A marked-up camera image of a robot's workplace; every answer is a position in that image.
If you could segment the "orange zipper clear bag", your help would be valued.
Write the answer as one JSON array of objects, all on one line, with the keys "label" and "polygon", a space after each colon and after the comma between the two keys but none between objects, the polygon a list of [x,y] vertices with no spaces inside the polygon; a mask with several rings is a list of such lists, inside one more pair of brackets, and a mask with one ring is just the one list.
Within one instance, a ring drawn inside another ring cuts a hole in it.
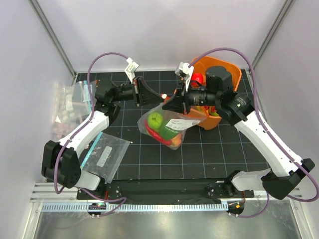
[{"label": "orange zipper clear bag", "polygon": [[205,107],[192,107],[187,115],[162,109],[163,104],[152,108],[138,120],[139,131],[176,150],[184,141],[186,131],[208,117]]}]

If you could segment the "green apple top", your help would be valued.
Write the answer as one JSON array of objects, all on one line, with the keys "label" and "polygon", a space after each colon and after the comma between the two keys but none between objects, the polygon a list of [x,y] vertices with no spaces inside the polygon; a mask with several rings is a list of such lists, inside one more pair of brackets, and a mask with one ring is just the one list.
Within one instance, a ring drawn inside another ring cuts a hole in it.
[{"label": "green apple top", "polygon": [[150,128],[159,129],[163,123],[163,116],[157,112],[150,113],[147,122]]}]

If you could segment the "green bell pepper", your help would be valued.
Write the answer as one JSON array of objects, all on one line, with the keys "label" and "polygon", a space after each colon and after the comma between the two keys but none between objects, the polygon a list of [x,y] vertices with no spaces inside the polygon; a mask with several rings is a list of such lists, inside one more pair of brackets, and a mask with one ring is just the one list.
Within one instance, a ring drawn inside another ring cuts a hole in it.
[{"label": "green bell pepper", "polygon": [[180,133],[179,130],[172,129],[168,126],[166,126],[166,122],[164,122],[161,127],[159,128],[159,135],[164,139],[164,140],[170,140],[174,138],[176,135]]}]

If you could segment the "peach fruit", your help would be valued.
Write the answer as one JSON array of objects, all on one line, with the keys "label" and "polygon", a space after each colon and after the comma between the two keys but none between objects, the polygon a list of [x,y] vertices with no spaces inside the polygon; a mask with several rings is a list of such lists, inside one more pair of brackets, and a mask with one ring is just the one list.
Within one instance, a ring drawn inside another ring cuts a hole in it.
[{"label": "peach fruit", "polygon": [[182,134],[176,135],[174,138],[171,139],[171,147],[179,147],[182,143]]}]

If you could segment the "red chili pepper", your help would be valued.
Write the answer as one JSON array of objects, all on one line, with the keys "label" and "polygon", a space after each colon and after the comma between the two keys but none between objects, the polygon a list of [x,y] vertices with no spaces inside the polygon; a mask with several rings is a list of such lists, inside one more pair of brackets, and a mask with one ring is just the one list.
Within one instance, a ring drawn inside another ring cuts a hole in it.
[{"label": "red chili pepper", "polygon": [[152,128],[150,128],[148,126],[148,124],[146,124],[146,131],[147,133],[152,137],[154,138],[155,140],[157,140],[158,142],[166,145],[166,146],[170,146],[172,144],[172,141],[171,140],[164,140],[158,132],[154,131]]}]

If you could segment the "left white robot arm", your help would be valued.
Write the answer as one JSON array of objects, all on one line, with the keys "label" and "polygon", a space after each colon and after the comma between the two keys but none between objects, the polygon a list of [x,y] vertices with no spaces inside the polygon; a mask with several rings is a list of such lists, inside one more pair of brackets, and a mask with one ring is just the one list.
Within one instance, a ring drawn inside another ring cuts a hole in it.
[{"label": "left white robot arm", "polygon": [[71,133],[58,142],[50,140],[44,146],[41,174],[53,181],[54,190],[60,194],[64,188],[85,188],[94,199],[105,195],[102,178],[84,171],[79,157],[85,147],[117,118],[120,106],[116,102],[134,101],[136,106],[159,104],[165,97],[151,89],[142,76],[131,82],[115,85],[106,79],[96,82],[93,109],[89,116]]}]

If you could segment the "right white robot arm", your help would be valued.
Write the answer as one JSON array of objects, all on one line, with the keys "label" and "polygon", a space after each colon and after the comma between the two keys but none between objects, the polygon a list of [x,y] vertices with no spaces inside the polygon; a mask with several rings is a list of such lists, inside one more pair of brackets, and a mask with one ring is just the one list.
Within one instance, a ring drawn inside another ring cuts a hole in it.
[{"label": "right white robot arm", "polygon": [[237,93],[232,75],[223,66],[209,67],[205,71],[206,85],[190,85],[194,68],[181,63],[175,73],[181,77],[175,94],[164,103],[163,109],[176,113],[189,113],[193,106],[214,106],[224,120],[245,135],[262,154],[270,166],[268,170],[239,171],[224,185],[229,197],[242,191],[264,190],[282,200],[298,186],[314,168],[314,162],[301,159],[274,133],[254,107],[249,97]]}]

